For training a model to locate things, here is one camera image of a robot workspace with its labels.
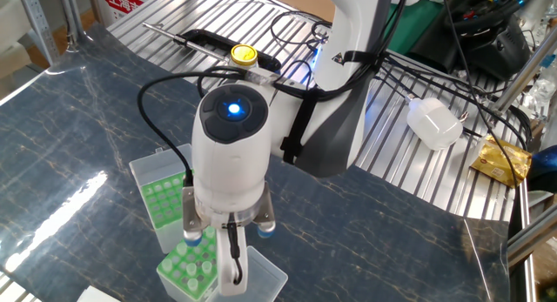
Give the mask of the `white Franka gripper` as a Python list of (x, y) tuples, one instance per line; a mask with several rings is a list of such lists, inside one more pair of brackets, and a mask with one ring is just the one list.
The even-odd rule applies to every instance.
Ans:
[(238, 268), (235, 259), (231, 255), (231, 243), (227, 230), (217, 229), (217, 267), (218, 286), (222, 296), (236, 296), (244, 294), (248, 284), (248, 258), (247, 244), (245, 239), (245, 228), (238, 228), (239, 263), (242, 270), (242, 279), (238, 285), (233, 283), (238, 276)]

